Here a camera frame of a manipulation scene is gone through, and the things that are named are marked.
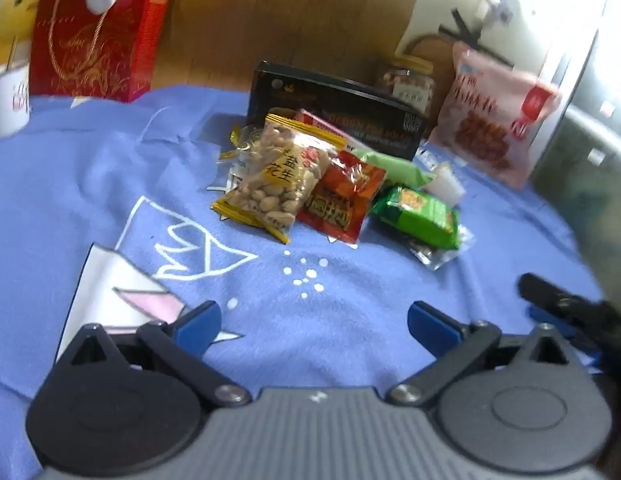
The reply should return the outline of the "pink fried twist bag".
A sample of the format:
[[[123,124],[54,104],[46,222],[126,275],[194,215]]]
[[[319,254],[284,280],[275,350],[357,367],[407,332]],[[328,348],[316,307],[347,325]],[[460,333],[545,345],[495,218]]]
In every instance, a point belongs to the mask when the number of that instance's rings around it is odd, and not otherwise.
[[[496,180],[522,188],[534,130],[557,110],[559,89],[471,49],[453,45],[455,79],[429,140]]]

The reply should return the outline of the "wooden cutting board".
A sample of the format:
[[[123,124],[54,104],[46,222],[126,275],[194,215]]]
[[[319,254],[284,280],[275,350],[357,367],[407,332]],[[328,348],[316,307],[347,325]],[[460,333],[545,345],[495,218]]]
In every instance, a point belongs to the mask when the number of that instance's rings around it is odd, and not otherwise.
[[[435,82],[430,116],[432,120],[439,117],[440,109],[455,80],[456,72],[453,62],[453,45],[455,40],[446,35],[429,34],[411,40],[403,53],[422,58],[433,65],[432,79]]]

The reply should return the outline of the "clear nut jar yellow lid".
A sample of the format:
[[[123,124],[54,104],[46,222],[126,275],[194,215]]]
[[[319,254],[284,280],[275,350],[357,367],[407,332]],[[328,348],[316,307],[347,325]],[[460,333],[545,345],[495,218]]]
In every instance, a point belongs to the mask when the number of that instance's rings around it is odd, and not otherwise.
[[[380,63],[376,87],[428,115],[435,90],[433,63],[406,54]]]

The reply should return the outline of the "pink candy bar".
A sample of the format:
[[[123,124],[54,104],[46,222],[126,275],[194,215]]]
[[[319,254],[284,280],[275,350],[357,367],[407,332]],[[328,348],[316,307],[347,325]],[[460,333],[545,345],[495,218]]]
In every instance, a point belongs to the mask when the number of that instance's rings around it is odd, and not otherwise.
[[[295,113],[294,119],[297,122],[304,122],[304,124],[306,125],[326,130],[335,134],[336,136],[341,136],[341,138],[344,139],[345,142],[347,142],[347,145],[345,145],[345,147],[351,152],[356,150],[367,150],[367,146],[364,143],[361,143],[361,141],[355,139],[353,136],[342,131],[338,127],[331,125],[330,122],[326,122],[324,119],[321,119],[320,117],[314,115],[308,110],[304,110],[304,108],[301,108],[301,110],[298,110]]]

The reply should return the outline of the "peanut snack bag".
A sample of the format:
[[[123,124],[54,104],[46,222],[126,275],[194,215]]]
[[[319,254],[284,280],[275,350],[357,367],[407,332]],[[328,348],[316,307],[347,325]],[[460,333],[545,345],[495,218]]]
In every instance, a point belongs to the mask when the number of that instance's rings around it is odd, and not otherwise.
[[[212,209],[288,244],[297,214],[345,145],[330,131],[269,114],[248,148],[239,183]]]

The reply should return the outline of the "green cracker packet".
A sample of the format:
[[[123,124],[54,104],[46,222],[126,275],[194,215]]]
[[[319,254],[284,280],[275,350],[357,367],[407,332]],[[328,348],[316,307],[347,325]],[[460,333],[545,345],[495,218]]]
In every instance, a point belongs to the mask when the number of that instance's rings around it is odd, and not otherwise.
[[[391,186],[376,199],[370,214],[432,247],[459,248],[457,211],[428,193]]]

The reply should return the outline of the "clear mooncake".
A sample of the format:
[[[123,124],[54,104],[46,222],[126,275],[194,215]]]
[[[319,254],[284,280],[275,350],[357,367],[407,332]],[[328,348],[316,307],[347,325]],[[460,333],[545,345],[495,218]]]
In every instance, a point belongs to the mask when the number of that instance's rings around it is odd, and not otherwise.
[[[210,192],[226,193],[242,182],[251,165],[251,151],[262,136],[263,129],[254,126],[233,126],[228,146],[219,154],[213,181],[205,188]]]

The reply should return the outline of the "yellow duck plush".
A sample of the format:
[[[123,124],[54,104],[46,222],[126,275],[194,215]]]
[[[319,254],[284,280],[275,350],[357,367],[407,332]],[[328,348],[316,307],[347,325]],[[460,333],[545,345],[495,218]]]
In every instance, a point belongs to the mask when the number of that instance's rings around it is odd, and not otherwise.
[[[2,0],[0,2],[0,65],[6,65],[16,40],[13,62],[30,59],[39,0]]]

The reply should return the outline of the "light green bar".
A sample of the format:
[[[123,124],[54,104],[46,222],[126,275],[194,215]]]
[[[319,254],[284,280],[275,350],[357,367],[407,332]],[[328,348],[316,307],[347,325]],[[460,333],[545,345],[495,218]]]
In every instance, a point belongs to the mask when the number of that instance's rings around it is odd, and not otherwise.
[[[364,150],[363,148],[356,148],[354,155],[366,164],[383,169],[385,180],[391,184],[404,185],[408,188],[423,188],[435,179],[434,174],[421,170],[407,159]]]

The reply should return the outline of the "black metal tin box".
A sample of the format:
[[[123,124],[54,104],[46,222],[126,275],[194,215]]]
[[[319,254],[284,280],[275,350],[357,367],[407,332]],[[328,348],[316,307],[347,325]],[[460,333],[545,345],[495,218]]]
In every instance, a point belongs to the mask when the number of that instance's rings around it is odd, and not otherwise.
[[[414,107],[373,87],[347,79],[262,62],[256,67],[246,122],[264,125],[268,114],[307,110],[369,148],[412,159],[430,128]]]

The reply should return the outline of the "white enamel mug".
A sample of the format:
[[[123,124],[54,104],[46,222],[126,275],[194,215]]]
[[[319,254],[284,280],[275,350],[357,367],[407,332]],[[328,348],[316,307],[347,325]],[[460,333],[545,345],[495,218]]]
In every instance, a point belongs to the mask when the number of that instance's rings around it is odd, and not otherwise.
[[[13,136],[30,121],[30,63],[0,66],[0,139]]]

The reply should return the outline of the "blue patterned tablecloth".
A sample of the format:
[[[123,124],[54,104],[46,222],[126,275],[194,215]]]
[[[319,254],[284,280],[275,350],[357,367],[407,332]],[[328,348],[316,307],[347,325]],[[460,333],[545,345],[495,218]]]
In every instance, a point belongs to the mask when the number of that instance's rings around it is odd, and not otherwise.
[[[297,224],[285,245],[222,220],[218,158],[247,108],[243,93],[188,86],[129,104],[37,98],[28,125],[0,140],[0,479],[38,473],[25,415],[68,314],[139,325],[126,290],[217,302],[207,362],[254,391],[391,387],[431,361],[406,326],[417,300],[523,334],[524,273],[603,298],[549,203],[469,168],[460,217],[475,241],[437,271],[373,224],[354,244]]]

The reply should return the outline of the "red gift bag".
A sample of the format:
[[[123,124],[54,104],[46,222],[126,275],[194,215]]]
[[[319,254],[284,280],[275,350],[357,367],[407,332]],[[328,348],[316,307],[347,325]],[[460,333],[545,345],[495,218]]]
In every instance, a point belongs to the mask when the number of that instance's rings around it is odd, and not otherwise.
[[[40,0],[30,49],[30,93],[132,102],[151,88],[169,0]]]

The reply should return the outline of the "red orange snack packet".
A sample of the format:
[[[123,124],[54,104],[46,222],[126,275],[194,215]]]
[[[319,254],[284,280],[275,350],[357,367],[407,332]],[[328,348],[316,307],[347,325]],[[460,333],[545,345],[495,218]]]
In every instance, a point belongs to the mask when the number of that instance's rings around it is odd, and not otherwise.
[[[386,174],[384,169],[341,151],[330,160],[297,220],[327,236],[355,244]]]

